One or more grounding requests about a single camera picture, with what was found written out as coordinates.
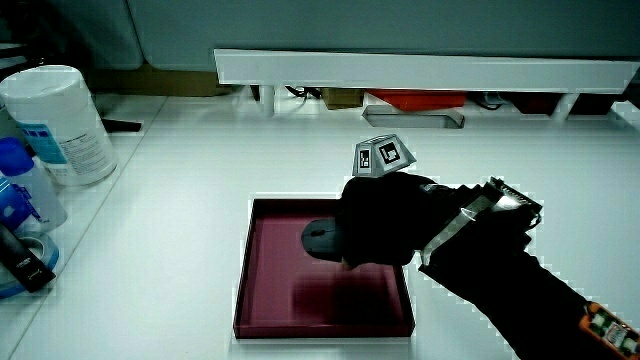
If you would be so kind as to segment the person's right hand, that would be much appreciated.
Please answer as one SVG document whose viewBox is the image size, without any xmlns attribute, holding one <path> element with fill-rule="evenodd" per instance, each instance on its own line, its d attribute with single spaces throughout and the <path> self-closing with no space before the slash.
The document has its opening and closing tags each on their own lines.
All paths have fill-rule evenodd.
<svg viewBox="0 0 640 360">
<path fill-rule="evenodd" d="M 338 259 L 345 265 L 407 264 L 480 190 L 478 185 L 448 187 L 405 172 L 414 161 L 395 134 L 356 145 L 353 177 L 342 190 L 336 214 Z"/>
</svg>

